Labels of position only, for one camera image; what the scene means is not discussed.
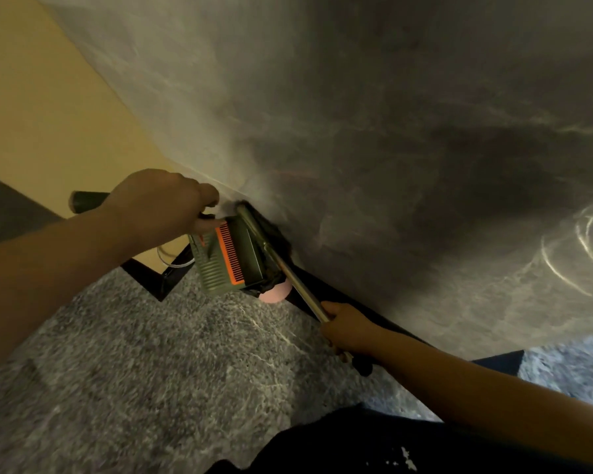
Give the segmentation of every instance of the forearm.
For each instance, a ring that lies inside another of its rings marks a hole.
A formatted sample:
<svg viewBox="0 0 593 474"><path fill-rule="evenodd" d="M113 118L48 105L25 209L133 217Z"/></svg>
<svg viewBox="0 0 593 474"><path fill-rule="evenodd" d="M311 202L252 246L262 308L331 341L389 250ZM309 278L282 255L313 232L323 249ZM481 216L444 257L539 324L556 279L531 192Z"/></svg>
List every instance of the forearm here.
<svg viewBox="0 0 593 474"><path fill-rule="evenodd" d="M130 230L101 208L0 243L0 363L60 306L134 250Z"/></svg>
<svg viewBox="0 0 593 474"><path fill-rule="evenodd" d="M445 422L593 464L593 406L379 330L371 355Z"/></svg>

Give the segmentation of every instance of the yellow wall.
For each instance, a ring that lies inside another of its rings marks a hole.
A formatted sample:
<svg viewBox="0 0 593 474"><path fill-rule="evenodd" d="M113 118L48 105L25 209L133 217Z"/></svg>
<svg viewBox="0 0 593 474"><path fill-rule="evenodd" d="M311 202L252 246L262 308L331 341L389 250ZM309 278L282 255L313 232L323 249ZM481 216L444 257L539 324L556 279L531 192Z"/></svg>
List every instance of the yellow wall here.
<svg viewBox="0 0 593 474"><path fill-rule="evenodd" d="M0 180L69 217L71 191L110 191L146 167L172 169L46 10L0 0ZM137 259L164 270L153 250Z"/></svg>

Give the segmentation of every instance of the person's right hand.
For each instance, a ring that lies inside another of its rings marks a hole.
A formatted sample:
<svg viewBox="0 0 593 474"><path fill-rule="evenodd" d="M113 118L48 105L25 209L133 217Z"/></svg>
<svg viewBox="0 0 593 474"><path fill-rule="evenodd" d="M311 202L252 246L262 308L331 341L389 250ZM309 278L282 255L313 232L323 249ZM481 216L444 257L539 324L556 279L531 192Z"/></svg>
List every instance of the person's right hand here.
<svg viewBox="0 0 593 474"><path fill-rule="evenodd" d="M321 305L331 318L331 321L321 324L321 334L337 350L371 356L372 346L382 328L350 304L324 301Z"/></svg>
<svg viewBox="0 0 593 474"><path fill-rule="evenodd" d="M183 234L202 233L223 221L199 219L206 206L215 206L219 193L180 173L144 169L133 173L97 208L114 215L131 231L138 254Z"/></svg>

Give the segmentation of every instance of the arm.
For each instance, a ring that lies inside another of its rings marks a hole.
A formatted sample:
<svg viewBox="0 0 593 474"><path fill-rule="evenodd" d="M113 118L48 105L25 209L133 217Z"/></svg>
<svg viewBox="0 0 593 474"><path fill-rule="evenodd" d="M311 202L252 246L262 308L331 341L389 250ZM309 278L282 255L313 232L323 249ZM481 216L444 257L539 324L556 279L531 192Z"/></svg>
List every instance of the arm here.
<svg viewBox="0 0 593 474"><path fill-rule="evenodd" d="M341 350L377 359L444 422L593 464L593 406L383 329L348 304L323 303Z"/></svg>
<svg viewBox="0 0 593 474"><path fill-rule="evenodd" d="M97 209L0 243L0 363L60 306L132 256L220 221L219 193L180 174L130 175Z"/></svg>

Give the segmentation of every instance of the pink object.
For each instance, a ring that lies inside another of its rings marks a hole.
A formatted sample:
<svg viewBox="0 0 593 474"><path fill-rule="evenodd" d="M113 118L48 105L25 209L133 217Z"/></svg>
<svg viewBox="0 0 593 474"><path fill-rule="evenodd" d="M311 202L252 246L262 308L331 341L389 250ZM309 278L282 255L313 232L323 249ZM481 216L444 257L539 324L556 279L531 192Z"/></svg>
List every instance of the pink object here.
<svg viewBox="0 0 593 474"><path fill-rule="evenodd" d="M273 287L270 291L259 294L259 299L268 304L278 303L286 299L288 294L290 294L290 291L292 291L292 283L290 282L290 279L286 279L281 284L277 284L277 286Z"/></svg>

